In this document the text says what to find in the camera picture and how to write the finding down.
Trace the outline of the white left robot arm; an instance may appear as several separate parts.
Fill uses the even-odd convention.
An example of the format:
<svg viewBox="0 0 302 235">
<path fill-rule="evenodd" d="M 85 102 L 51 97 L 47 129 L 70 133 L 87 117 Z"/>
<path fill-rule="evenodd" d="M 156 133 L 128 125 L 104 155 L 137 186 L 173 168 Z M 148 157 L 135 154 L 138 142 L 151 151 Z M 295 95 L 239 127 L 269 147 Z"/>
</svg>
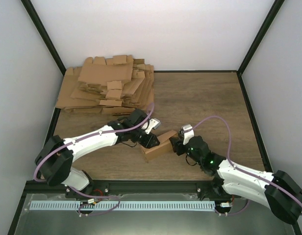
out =
<svg viewBox="0 0 302 235">
<path fill-rule="evenodd" d="M 128 117 L 110 121 L 102 128 L 78 137 L 53 136 L 36 157 L 34 174 L 41 173 L 51 187 L 66 185 L 88 198 L 94 192 L 94 182 L 84 170 L 75 169 L 72 164 L 91 152 L 126 141 L 147 149 L 158 146 L 160 141 L 151 131 L 160 124 L 158 119 L 135 109 Z"/>
</svg>

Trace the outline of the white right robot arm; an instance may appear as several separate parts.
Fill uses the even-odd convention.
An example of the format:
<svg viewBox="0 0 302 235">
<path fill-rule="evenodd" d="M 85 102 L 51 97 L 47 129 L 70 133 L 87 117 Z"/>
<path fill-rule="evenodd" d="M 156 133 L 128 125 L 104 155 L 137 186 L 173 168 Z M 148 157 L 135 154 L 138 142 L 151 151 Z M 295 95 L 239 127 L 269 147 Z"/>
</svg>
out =
<svg viewBox="0 0 302 235">
<path fill-rule="evenodd" d="M 236 164 L 212 152 L 201 136 L 194 136 L 187 143 L 172 137 L 170 142 L 178 156 L 186 155 L 206 175 L 214 177 L 212 191 L 215 196 L 232 194 L 252 200 L 291 225 L 302 215 L 302 189 L 286 172 L 259 171 Z"/>
</svg>

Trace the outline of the brown cardboard box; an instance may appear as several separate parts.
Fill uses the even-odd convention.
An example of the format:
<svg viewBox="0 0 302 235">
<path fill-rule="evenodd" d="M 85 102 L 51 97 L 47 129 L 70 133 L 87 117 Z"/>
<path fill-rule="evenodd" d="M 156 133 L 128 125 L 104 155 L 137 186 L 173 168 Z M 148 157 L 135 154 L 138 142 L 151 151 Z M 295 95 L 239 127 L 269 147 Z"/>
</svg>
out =
<svg viewBox="0 0 302 235">
<path fill-rule="evenodd" d="M 163 154 L 169 153 L 173 151 L 172 144 L 170 142 L 171 137 L 177 137 L 177 132 L 175 130 L 171 130 L 166 132 L 160 136 L 158 136 L 158 140 L 160 141 L 160 145 L 152 147 L 150 149 L 144 148 L 140 146 L 142 156 L 145 162 L 150 162 L 151 160 L 162 156 Z"/>
</svg>

